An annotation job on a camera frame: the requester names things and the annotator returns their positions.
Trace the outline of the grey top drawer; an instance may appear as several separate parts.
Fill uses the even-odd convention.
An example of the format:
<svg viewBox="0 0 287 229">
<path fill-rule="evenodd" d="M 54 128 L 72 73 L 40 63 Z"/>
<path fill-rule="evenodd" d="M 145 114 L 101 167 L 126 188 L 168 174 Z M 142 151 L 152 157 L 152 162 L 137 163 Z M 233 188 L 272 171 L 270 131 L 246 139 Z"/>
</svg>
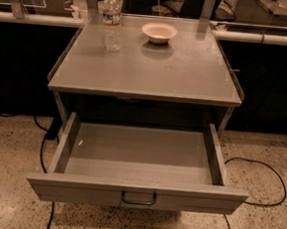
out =
<svg viewBox="0 0 287 229">
<path fill-rule="evenodd" d="M 218 133 L 82 122 L 73 113 L 45 173 L 28 175 L 43 201 L 231 214 L 248 192 L 229 186 Z M 129 205 L 122 192 L 156 194 Z"/>
</svg>

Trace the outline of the grey metal cabinet table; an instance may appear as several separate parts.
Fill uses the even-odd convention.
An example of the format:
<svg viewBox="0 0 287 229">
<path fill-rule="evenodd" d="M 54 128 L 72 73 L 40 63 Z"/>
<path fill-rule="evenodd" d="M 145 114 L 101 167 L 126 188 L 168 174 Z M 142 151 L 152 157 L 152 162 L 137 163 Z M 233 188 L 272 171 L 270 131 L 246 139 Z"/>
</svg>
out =
<svg viewBox="0 0 287 229">
<path fill-rule="evenodd" d="M 207 15 L 199 19 L 125 14 L 121 48 L 103 45 L 102 16 L 91 13 L 62 61 L 52 69 L 48 87 L 61 92 L 224 107 L 223 130 L 243 93 L 228 67 Z M 152 43 L 141 26 L 159 22 L 178 32 L 167 44 Z"/>
</svg>

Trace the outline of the white paper bowl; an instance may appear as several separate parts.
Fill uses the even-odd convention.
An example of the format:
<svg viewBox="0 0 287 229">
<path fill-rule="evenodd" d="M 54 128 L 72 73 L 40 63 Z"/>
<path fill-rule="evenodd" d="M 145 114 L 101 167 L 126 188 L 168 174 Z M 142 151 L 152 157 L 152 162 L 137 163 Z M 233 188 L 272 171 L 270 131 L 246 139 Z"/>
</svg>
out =
<svg viewBox="0 0 287 229">
<path fill-rule="evenodd" d="M 143 33 L 152 43 L 164 45 L 178 34 L 177 30 L 168 24 L 160 22 L 148 23 L 143 25 Z"/>
</svg>

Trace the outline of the plastic cup with straw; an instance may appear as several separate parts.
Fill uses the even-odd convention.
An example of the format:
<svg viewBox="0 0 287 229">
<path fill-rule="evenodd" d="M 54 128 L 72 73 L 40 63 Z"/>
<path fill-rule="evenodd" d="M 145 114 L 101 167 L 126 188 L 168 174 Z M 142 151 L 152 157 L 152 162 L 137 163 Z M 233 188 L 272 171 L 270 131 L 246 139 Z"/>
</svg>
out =
<svg viewBox="0 0 287 229">
<path fill-rule="evenodd" d="M 161 0 L 157 0 L 157 4 L 151 7 L 151 12 L 153 15 L 163 17 L 167 13 L 167 9 L 161 4 Z"/>
</svg>

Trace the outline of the clear plastic water bottle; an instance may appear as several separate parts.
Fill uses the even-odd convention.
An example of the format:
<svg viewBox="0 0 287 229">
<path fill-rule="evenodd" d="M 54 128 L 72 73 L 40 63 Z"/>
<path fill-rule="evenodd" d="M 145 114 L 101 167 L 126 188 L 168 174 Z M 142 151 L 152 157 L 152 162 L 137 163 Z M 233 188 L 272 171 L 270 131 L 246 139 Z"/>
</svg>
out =
<svg viewBox="0 0 287 229">
<path fill-rule="evenodd" d="M 118 0 L 104 0 L 102 5 L 104 45 L 108 52 L 120 49 L 121 8 Z"/>
</svg>

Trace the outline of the white horizontal rail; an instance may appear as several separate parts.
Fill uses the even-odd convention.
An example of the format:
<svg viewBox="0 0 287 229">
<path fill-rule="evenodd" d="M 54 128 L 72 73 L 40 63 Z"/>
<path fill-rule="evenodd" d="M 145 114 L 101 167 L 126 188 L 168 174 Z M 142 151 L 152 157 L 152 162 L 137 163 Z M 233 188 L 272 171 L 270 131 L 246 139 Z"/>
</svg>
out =
<svg viewBox="0 0 287 229">
<path fill-rule="evenodd" d="M 34 24 L 34 25 L 46 25 L 46 26 L 59 26 L 79 28 L 85 21 L 82 19 L 72 19 L 47 15 L 29 15 L 22 19 L 16 19 L 12 13 L 0 12 L 0 22 L 8 23 L 21 23 L 21 24 Z M 150 36 L 158 34 L 172 35 L 172 29 L 163 27 L 160 24 L 148 24 L 147 26 L 141 26 L 143 33 Z M 273 46 L 285 46 L 287 47 L 286 36 L 273 36 L 273 35 L 260 35 L 260 34 L 248 34 L 248 33 L 236 33 L 225 32 L 223 30 L 215 30 L 213 32 L 214 37 L 222 41 L 235 41 L 235 42 L 248 42 L 248 43 L 260 43 L 260 44 L 272 44 Z"/>
</svg>

